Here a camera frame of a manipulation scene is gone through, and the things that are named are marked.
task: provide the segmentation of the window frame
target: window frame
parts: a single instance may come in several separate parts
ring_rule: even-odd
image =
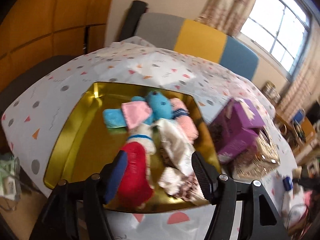
[[[252,20],[252,21],[255,22],[256,24],[258,24],[261,28],[263,28],[267,33],[269,33],[269,34],[274,38],[274,41],[273,41],[273,44],[272,44],[272,46],[271,46],[270,51],[267,51],[266,49],[264,49],[264,48],[263,48],[262,46],[260,46],[256,41],[253,41],[253,40],[251,40],[250,38],[249,38],[249,39],[250,39],[255,45],[257,45],[259,48],[263,49],[266,53],[268,53],[269,56],[271,56],[271,57],[273,58],[273,60],[275,60],[275,61],[279,64],[279,66],[282,68],[282,69],[281,69],[281,72],[282,72],[282,73],[285,73],[286,78],[287,78],[289,81],[292,81],[292,80],[296,77],[296,75],[297,75],[297,73],[298,73],[298,71],[299,71],[299,69],[300,69],[301,62],[302,62],[302,60],[303,60],[303,57],[304,57],[306,48],[307,48],[307,46],[308,46],[308,41],[309,41],[309,37],[310,37],[310,29],[311,29],[312,16],[310,15],[309,11],[305,8],[303,2],[301,2],[300,0],[294,0],[294,1],[298,4],[298,6],[301,8],[301,10],[306,14],[306,22],[303,22],[303,21],[298,17],[298,15],[297,15],[296,13],[294,13],[294,12],[290,9],[289,6],[287,6],[287,4],[286,4],[283,0],[279,0],[279,1],[284,5],[284,10],[283,10],[282,18],[281,18],[281,21],[280,21],[280,24],[279,24],[279,28],[278,28],[278,30],[277,30],[277,32],[276,32],[276,35],[273,35],[271,32],[269,32],[269,31],[268,31],[265,27],[263,27],[261,24],[259,24],[258,22],[256,22],[256,21],[255,21],[254,19],[252,19],[251,17],[248,17],[250,20]],[[283,21],[283,19],[284,19],[284,13],[285,13],[285,9],[286,9],[286,8],[288,8],[288,9],[295,15],[295,17],[301,22],[301,24],[302,24],[303,27],[305,28],[305,31],[304,31],[304,33],[303,33],[302,42],[301,42],[301,45],[300,45],[300,47],[299,47],[299,50],[298,50],[298,52],[297,52],[296,57],[293,57],[293,56],[291,55],[291,53],[287,50],[287,48],[277,39],[277,38],[278,38],[278,35],[279,35],[279,32],[280,32],[281,25],[282,25],[282,21]],[[285,54],[285,52],[287,51],[287,53],[289,53],[289,55],[290,55],[292,58],[294,58],[294,61],[293,61],[292,66],[291,66],[291,68],[290,68],[289,71],[287,71],[287,70],[282,66],[282,64],[281,64],[277,59],[275,59],[275,57],[273,57],[273,55],[271,54],[271,52],[272,52],[272,50],[273,50],[273,48],[274,48],[274,46],[275,46],[275,44],[276,44],[276,41],[279,42],[279,44],[280,44],[281,46],[283,46],[283,48],[284,48],[284,50],[285,50],[285,51],[284,51],[284,54]]]

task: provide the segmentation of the floral curtain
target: floral curtain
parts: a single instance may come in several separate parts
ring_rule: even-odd
[[[320,85],[320,26],[315,20],[312,21],[310,35],[301,70],[277,109],[287,120],[291,120],[299,109],[313,103],[313,93]]]
[[[249,17],[256,0],[209,0],[197,22],[236,36]]]

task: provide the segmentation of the purple gift box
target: purple gift box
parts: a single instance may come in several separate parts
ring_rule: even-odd
[[[229,163],[247,149],[264,125],[249,99],[230,99],[209,125],[220,163]]]

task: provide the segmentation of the white patterned tablecloth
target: white patterned tablecloth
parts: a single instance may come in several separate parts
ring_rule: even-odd
[[[28,176],[46,196],[51,190],[44,185],[43,177],[54,144],[82,94],[97,81],[140,84],[190,94],[207,123],[217,116],[230,97],[249,98],[277,145],[281,160],[278,173],[292,176],[292,169],[297,167],[289,145],[273,125],[274,107],[249,80],[219,64],[159,49],[132,37],[77,57],[52,71],[28,88],[4,112],[2,126],[9,146],[19,157]],[[284,195],[282,179],[273,172],[264,177],[262,183],[280,211]],[[294,201],[303,203],[302,193]],[[173,235],[173,239],[185,239],[185,236],[203,239],[213,209],[213,206],[207,206],[164,214],[107,214],[112,217],[110,226],[114,235],[120,238],[126,235],[131,240],[149,239],[149,236],[158,239],[155,231],[150,229],[158,228],[168,236]],[[232,234],[234,239],[240,223],[240,210],[238,203]],[[127,223],[119,227],[119,219]]]

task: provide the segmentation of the metallic tray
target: metallic tray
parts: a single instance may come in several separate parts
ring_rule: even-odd
[[[184,102],[199,131],[199,137],[194,142],[195,149],[220,172],[212,139],[192,96],[148,86],[96,82],[83,94],[64,124],[51,153],[44,184],[53,189],[60,179],[69,182],[85,180],[93,173],[99,173],[105,164],[111,163],[125,144],[128,132],[126,128],[108,129],[103,122],[102,111],[120,108],[122,103],[130,101],[133,96],[143,97],[152,90],[160,91],[167,98],[179,98]],[[156,128],[153,140],[159,149],[161,140]],[[168,196],[157,184],[164,170],[159,152],[151,156],[150,165],[155,193],[143,209],[124,209],[116,197],[105,207],[109,210],[134,213],[168,212],[195,207],[191,202]]]

